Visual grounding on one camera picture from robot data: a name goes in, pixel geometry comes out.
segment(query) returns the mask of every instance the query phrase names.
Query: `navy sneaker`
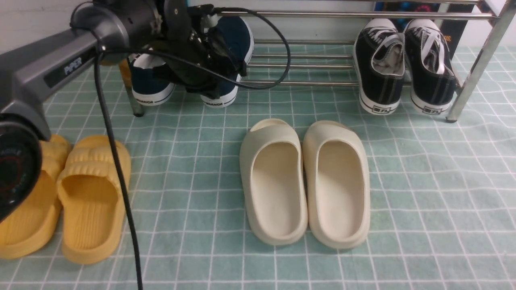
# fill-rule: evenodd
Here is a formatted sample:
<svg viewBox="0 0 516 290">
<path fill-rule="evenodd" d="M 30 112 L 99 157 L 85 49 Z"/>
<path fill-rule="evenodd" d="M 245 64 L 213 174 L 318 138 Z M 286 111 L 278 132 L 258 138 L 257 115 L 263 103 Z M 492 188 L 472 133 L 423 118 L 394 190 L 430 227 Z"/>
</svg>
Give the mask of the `navy sneaker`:
<svg viewBox="0 0 516 290">
<path fill-rule="evenodd" d="M 174 84 L 155 77 L 156 70 L 168 70 L 168 65 L 159 57 L 141 54 L 130 62 L 134 98 L 143 106 L 157 106 L 166 102 L 174 90 Z"/>
<path fill-rule="evenodd" d="M 240 17 L 221 17 L 214 28 L 222 35 L 228 53 L 236 62 L 249 63 L 254 49 L 253 33 L 249 25 Z M 240 82 L 242 76 L 234 73 L 228 78 Z M 201 95 L 202 101 L 211 108 L 224 108 L 231 105 L 236 99 L 238 87 L 235 84 L 219 81 L 220 98 L 213 99 L 207 95 Z"/>
</svg>

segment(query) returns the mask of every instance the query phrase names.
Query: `floor mat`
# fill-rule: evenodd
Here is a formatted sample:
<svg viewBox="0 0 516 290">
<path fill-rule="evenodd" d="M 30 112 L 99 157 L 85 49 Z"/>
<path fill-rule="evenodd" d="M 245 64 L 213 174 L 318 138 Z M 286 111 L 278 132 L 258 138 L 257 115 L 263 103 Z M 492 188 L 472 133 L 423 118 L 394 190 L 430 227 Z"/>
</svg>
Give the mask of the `floor mat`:
<svg viewBox="0 0 516 290">
<path fill-rule="evenodd" d="M 283 50 L 261 46 L 255 52 Z M 350 54 L 351 47 L 293 45 L 292 50 Z M 462 79 L 477 51 L 457 52 L 454 63 Z M 249 75 L 274 78 L 281 72 L 253 69 Z M 115 136 L 133 157 L 130 191 L 145 289 L 516 287 L 515 48 L 498 49 L 455 124 L 445 123 L 444 116 L 417 114 L 407 91 L 392 115 L 369 115 L 360 108 L 357 88 L 345 87 L 240 90 L 235 103 L 220 110 L 177 89 L 170 102 L 135 118 L 117 67 L 103 68 L 102 77 Z M 289 75 L 290 80 L 355 78 L 352 71 Z M 44 110 L 52 132 L 73 143 L 105 133 L 92 70 Z M 370 166 L 366 243 L 336 251 L 308 231 L 294 245 L 272 247 L 252 234 L 238 151 L 246 131 L 266 118 L 285 120 L 301 139 L 317 120 L 338 121 L 357 132 Z M 0 289 L 136 288 L 127 225 L 116 254 L 95 265 L 68 262 L 61 239 L 59 227 L 42 250 L 0 261 Z"/>
</svg>

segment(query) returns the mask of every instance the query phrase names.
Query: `black cable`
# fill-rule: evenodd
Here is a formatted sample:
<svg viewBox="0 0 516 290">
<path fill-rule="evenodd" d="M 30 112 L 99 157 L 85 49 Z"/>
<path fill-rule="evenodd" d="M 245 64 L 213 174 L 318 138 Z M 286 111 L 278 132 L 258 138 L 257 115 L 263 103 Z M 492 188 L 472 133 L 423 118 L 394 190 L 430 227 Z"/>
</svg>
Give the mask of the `black cable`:
<svg viewBox="0 0 516 290">
<path fill-rule="evenodd" d="M 253 86 L 247 86 L 247 85 L 242 85 L 242 86 L 239 86 L 239 87 L 246 88 L 246 89 L 252 89 L 252 90 L 265 90 L 265 89 L 271 89 L 271 88 L 279 85 L 288 76 L 288 71 L 290 70 L 290 65 L 291 65 L 291 62 L 292 62 L 290 46 L 288 45 L 288 41 L 283 36 L 281 31 L 272 22 L 270 22 L 267 18 L 265 18 L 264 16 L 261 16 L 256 11 L 253 11 L 253 10 L 250 10 L 250 9 L 239 8 L 239 7 L 221 7 L 221 8 L 214 8 L 213 9 L 213 13 L 214 14 L 219 14 L 221 12 L 244 12 L 244 13 L 251 14 L 251 15 L 253 15 L 253 16 L 263 20 L 280 37 L 281 41 L 285 45 L 285 49 L 286 49 L 286 52 L 287 52 L 287 64 L 285 66 L 285 71 L 283 72 L 283 74 L 281 75 L 281 77 L 277 81 L 275 81 L 274 83 L 272 83 L 270 85 L 259 86 L 259 87 L 253 87 Z"/>
<path fill-rule="evenodd" d="M 117 145 L 115 143 L 115 135 L 113 133 L 113 127 L 111 125 L 111 119 L 109 118 L 109 111 L 107 109 L 106 98 L 104 97 L 104 91 L 102 90 L 102 81 L 100 77 L 100 62 L 102 60 L 102 53 L 97 55 L 95 58 L 95 64 L 93 68 L 93 75 L 95 78 L 95 89 L 99 96 L 100 109 L 102 116 L 104 117 L 104 124 L 106 125 L 107 137 L 109 139 L 109 146 L 111 147 L 111 153 L 113 154 L 113 161 L 115 168 L 117 169 L 118 179 L 120 180 L 120 188 L 122 189 L 122 197 L 124 199 L 125 214 L 127 215 L 127 223 L 129 224 L 129 230 L 131 232 L 131 239 L 133 240 L 134 248 L 134 262 L 136 266 L 136 283 L 138 284 L 138 290 L 143 290 L 143 279 L 141 275 L 141 261 L 140 261 L 140 248 L 138 246 L 138 237 L 136 236 L 136 227 L 134 225 L 133 213 L 131 211 L 131 202 L 129 201 L 129 194 L 125 185 L 125 178 L 122 172 L 122 166 L 120 165 L 120 159 L 118 157 Z"/>
</svg>

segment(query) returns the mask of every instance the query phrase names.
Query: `black canvas sneaker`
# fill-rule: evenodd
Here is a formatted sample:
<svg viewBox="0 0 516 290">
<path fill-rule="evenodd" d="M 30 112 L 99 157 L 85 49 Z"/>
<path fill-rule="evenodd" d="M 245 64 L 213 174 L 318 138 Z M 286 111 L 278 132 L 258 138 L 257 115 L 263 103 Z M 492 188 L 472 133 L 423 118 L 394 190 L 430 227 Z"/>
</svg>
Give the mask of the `black canvas sneaker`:
<svg viewBox="0 0 516 290">
<path fill-rule="evenodd" d="M 362 108 L 389 115 L 398 107 L 405 74 L 403 34 L 388 19 L 373 19 L 353 47 Z"/>
<path fill-rule="evenodd" d="M 412 103 L 418 111 L 440 115 L 452 104 L 456 85 L 446 40 L 428 19 L 412 20 L 404 34 Z"/>
</svg>

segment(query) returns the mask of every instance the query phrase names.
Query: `slide sandal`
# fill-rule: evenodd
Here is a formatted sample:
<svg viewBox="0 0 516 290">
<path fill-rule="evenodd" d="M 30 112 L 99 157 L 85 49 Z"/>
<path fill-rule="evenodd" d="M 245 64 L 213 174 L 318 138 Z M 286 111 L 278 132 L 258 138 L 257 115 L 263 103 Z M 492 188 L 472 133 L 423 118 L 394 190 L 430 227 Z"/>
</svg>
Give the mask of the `slide sandal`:
<svg viewBox="0 0 516 290">
<path fill-rule="evenodd" d="M 303 141 L 310 229 L 331 248 L 349 249 L 367 238 L 369 167 L 360 138 L 333 121 L 310 126 Z"/>
<path fill-rule="evenodd" d="M 308 225 L 301 144 L 278 119 L 258 122 L 240 149 L 240 173 L 249 224 L 270 245 L 299 240 Z"/>
<path fill-rule="evenodd" d="M 41 249 L 54 234 L 61 213 L 56 180 L 72 147 L 58 135 L 40 142 L 41 173 L 25 201 L 0 223 L 0 259 L 16 259 Z"/>
<path fill-rule="evenodd" d="M 131 157 L 122 143 L 116 146 L 128 187 Z M 90 136 L 75 145 L 57 193 L 63 204 L 64 256 L 78 264 L 109 257 L 120 242 L 125 207 L 107 136 Z"/>
</svg>

